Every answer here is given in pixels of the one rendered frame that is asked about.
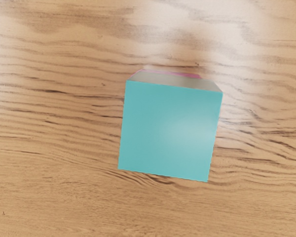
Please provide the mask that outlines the teal cube block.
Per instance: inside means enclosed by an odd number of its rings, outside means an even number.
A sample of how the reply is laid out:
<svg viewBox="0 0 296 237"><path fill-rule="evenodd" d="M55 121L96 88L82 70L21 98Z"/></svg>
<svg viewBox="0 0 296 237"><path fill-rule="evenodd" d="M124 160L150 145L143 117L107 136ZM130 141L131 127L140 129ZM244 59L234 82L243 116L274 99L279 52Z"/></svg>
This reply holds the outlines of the teal cube block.
<svg viewBox="0 0 296 237"><path fill-rule="evenodd" d="M125 86L118 168L207 182L223 92L197 75L140 70Z"/></svg>

